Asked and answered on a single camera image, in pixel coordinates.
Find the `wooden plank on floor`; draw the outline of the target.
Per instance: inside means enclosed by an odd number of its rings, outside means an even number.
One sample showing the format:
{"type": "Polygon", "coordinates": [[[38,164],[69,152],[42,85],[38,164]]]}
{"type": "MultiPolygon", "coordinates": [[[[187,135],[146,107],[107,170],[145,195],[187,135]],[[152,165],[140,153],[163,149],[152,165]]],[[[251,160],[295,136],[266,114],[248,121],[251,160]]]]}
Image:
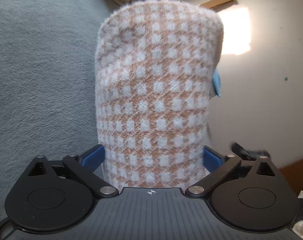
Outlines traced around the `wooden plank on floor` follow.
{"type": "Polygon", "coordinates": [[[214,8],[220,7],[224,4],[227,4],[227,3],[230,3],[233,1],[234,0],[210,0],[205,3],[202,3],[200,5],[200,7],[207,8],[207,9],[214,9],[214,8]]]}

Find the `grey bed blanket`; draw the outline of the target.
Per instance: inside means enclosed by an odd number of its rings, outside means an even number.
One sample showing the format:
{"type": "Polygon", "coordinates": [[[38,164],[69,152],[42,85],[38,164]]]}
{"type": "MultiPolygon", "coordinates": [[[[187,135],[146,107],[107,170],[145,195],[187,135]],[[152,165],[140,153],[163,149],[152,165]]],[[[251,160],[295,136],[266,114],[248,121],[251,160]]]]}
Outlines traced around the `grey bed blanket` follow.
{"type": "Polygon", "coordinates": [[[111,0],[0,0],[0,219],[11,187],[39,154],[97,143],[97,33],[111,0]]]}

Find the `light blue garment tag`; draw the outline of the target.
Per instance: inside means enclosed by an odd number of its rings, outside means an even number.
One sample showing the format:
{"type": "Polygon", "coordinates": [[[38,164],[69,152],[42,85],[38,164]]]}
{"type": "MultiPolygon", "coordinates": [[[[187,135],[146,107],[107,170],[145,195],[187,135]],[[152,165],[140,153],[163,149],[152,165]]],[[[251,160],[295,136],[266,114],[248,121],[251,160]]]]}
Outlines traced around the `light blue garment tag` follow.
{"type": "Polygon", "coordinates": [[[218,68],[215,69],[213,76],[212,76],[212,84],[217,97],[220,98],[221,96],[221,78],[219,75],[218,68]]]}

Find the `pink checkered knit sweater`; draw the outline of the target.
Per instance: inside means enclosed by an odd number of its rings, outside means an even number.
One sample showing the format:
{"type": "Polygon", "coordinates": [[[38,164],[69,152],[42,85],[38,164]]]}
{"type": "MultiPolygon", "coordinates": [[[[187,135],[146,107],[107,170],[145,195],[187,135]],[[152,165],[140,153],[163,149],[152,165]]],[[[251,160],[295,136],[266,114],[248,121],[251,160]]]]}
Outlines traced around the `pink checkered knit sweater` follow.
{"type": "Polygon", "coordinates": [[[210,9],[144,1],[102,25],[95,55],[104,179],[118,188],[180,187],[208,175],[208,105],[224,27],[210,9]]]}

